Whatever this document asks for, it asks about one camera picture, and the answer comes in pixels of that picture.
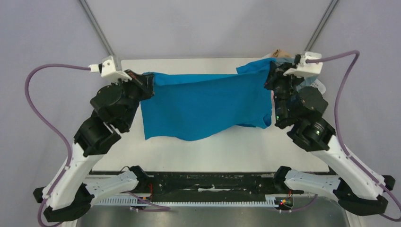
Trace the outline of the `blue t-shirt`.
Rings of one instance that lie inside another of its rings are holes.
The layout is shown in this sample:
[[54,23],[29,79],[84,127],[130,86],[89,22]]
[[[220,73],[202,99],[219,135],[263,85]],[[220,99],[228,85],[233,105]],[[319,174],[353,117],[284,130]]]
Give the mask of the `blue t-shirt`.
[[253,61],[235,74],[156,72],[154,96],[140,103],[145,139],[194,141],[236,125],[269,127],[271,92],[264,85],[272,62]]

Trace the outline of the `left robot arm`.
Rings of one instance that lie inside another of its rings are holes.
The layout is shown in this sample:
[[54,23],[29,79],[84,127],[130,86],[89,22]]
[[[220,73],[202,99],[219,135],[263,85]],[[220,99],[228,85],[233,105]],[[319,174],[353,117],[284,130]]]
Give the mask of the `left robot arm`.
[[147,190],[149,177],[140,166],[95,183],[84,180],[121,135],[129,132],[139,103],[154,95],[154,77],[153,73],[125,70],[122,78],[101,88],[91,99],[93,112],[74,135],[64,166],[48,186],[34,191],[41,204],[39,217],[48,222],[74,221],[103,199],[125,191]]

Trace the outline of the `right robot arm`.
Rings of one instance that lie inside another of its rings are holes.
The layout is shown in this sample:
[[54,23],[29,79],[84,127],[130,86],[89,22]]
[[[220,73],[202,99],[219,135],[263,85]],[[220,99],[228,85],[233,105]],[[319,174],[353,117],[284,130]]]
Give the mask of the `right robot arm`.
[[274,189],[279,193],[311,192],[358,216],[383,215],[388,205],[383,193],[393,189],[395,179],[375,173],[345,150],[334,127],[323,119],[327,101],[315,87],[297,89],[303,79],[287,74],[292,69],[289,62],[270,63],[264,86],[273,93],[275,126],[291,127],[287,135],[293,143],[326,163],[335,175],[314,175],[281,166],[273,177]]

